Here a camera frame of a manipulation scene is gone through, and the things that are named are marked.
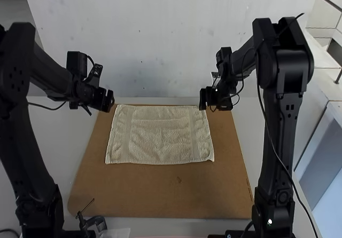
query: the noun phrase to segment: brown cardboard surface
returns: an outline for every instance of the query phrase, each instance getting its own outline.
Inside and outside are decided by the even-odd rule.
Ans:
[[[105,164],[116,106],[99,113],[68,201],[76,215],[156,218],[251,217],[253,197],[231,112],[207,111],[215,162]]]

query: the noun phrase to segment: black cable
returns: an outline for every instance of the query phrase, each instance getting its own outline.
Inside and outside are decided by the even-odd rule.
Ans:
[[[242,235],[240,236],[240,238],[243,238],[245,233],[248,232],[248,230],[253,226],[253,221],[250,221],[247,226],[245,227],[245,230],[242,232]]]
[[[240,101],[240,95],[239,94],[237,95],[237,97],[238,97],[237,101],[236,101],[236,103],[233,104],[233,106],[237,105],[237,103],[239,103],[239,101]]]
[[[44,108],[46,110],[50,110],[50,111],[56,111],[58,110],[59,108],[61,108],[66,102],[63,102],[60,106],[56,107],[56,108],[50,108],[50,107],[47,107],[47,106],[42,106],[42,105],[39,105],[39,104],[36,104],[36,103],[31,103],[31,102],[28,102],[29,105],[31,106],[37,106],[37,107],[41,107],[41,108]]]
[[[219,76],[219,74],[217,74],[215,80],[213,81],[212,89],[210,90],[210,101],[211,101],[211,99],[212,99],[213,86],[214,86],[214,84],[215,84],[215,82],[216,82],[218,76]],[[214,112],[216,111],[217,107],[215,107],[215,109],[213,110],[213,109],[212,109],[212,106],[209,106],[209,109],[210,109],[210,111],[212,111],[212,113],[214,113]]]
[[[0,233],[12,233],[14,234],[17,238],[20,237],[20,235],[17,233],[17,231],[10,229],[10,228],[6,228],[6,229],[0,229]]]
[[[287,26],[285,26],[284,28],[283,28],[283,30],[281,30],[278,34],[277,34],[277,36],[276,36],[276,39],[278,39],[280,36],[281,36],[281,34],[283,33],[283,32],[285,32],[291,25],[292,25],[292,23],[293,22],[295,22],[297,19],[299,19],[302,15],[304,15],[304,13],[300,13],[298,16],[296,16]]]
[[[94,63],[93,59],[91,58],[91,56],[87,55],[87,58],[90,60],[90,62],[92,63],[92,66],[94,67],[95,63]]]
[[[222,98],[222,100],[223,100],[223,99],[227,99],[227,98],[235,97],[235,96],[239,95],[240,92],[244,89],[244,87],[245,87],[245,79],[244,79],[244,61],[245,61],[245,57],[246,57],[247,53],[248,53],[250,50],[254,50],[254,48],[253,48],[253,47],[250,47],[250,48],[245,52],[245,54],[244,54],[243,57],[242,57],[242,62],[241,62],[242,86],[241,86],[241,88],[240,88],[239,91],[236,92],[235,94],[232,94],[232,95],[229,95],[229,96],[227,96],[227,97],[224,97],[224,98]]]

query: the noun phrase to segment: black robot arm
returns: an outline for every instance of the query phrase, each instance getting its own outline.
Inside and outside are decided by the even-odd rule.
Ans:
[[[239,92],[238,82],[254,69],[263,89],[267,126],[252,208],[255,233],[244,238],[293,237],[294,138],[303,93],[313,75],[312,53],[295,18],[282,18],[278,23],[265,18],[253,21],[253,36],[239,50],[232,53],[230,47],[221,48],[216,62],[219,82],[201,89],[200,109],[208,105],[232,110],[231,97]]]
[[[90,113],[88,106],[109,112],[113,92],[99,87],[101,65],[94,64],[87,77],[87,55],[68,52],[65,69],[34,37],[29,23],[14,23],[8,31],[0,26],[0,159],[14,190],[15,213],[24,238],[95,237],[84,219],[81,231],[63,230],[61,194],[43,162],[26,96],[32,82],[52,100],[68,101],[70,108],[81,106]],[[101,218],[92,222],[105,223]]]

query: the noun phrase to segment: towel fold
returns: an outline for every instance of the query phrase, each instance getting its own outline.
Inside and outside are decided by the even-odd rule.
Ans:
[[[115,110],[106,164],[214,161],[207,115],[196,106],[127,106]]]

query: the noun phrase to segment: white towel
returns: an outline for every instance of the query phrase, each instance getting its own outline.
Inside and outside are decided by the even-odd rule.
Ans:
[[[118,105],[106,164],[214,161],[207,115],[196,106]]]

